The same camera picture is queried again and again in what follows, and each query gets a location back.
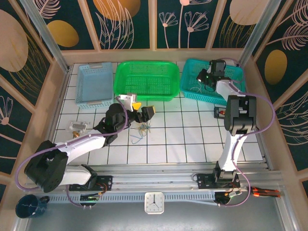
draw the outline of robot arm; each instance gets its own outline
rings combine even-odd
[[[256,127],[256,98],[241,94],[240,90],[230,81],[231,79],[224,76],[225,67],[224,60],[212,60],[209,69],[203,69],[197,77],[197,80],[204,83],[205,87],[211,87],[227,101],[224,118],[227,137],[222,155],[214,170],[216,182],[234,180],[236,168],[232,159],[237,163],[246,137],[240,139],[232,157],[235,144],[242,135]]]
[[[117,138],[117,134],[109,135],[110,133],[115,133],[123,127],[128,128],[133,121],[147,122],[154,113],[154,107],[143,107],[141,113],[130,108],[127,110],[128,123],[125,124],[125,113],[122,106],[114,103],[106,112],[106,118],[103,118],[87,134],[56,144],[51,141],[41,143],[37,152],[61,144],[66,144],[66,146],[32,158],[25,167],[25,174],[45,193],[51,192],[59,185],[67,184],[83,185],[90,190],[96,184],[97,173],[87,165],[68,166],[68,164],[85,153],[112,143]]]

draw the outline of grid floor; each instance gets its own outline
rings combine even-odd
[[[185,62],[177,62],[180,72]],[[54,142],[72,139],[65,129],[69,122],[85,121],[88,131],[105,117],[108,108],[82,110],[75,104],[78,67],[74,64],[64,103],[59,116]],[[113,73],[118,63],[113,63]],[[169,102],[141,102],[142,106],[154,105],[156,114],[151,120],[150,132],[138,141],[137,128],[122,131],[109,147],[91,151],[71,162],[71,165],[88,164],[153,164],[216,162],[223,151],[226,130],[223,120],[214,118],[214,105],[184,98],[180,93]],[[243,144],[239,161],[262,161],[255,135],[248,136]]]

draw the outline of green basket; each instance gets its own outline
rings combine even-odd
[[[116,69],[116,95],[135,93],[138,101],[170,101],[180,92],[180,70],[171,62],[127,61]]]

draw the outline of clock face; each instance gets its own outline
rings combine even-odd
[[[144,200],[144,210],[147,214],[162,214],[164,212],[164,194],[147,192]]]

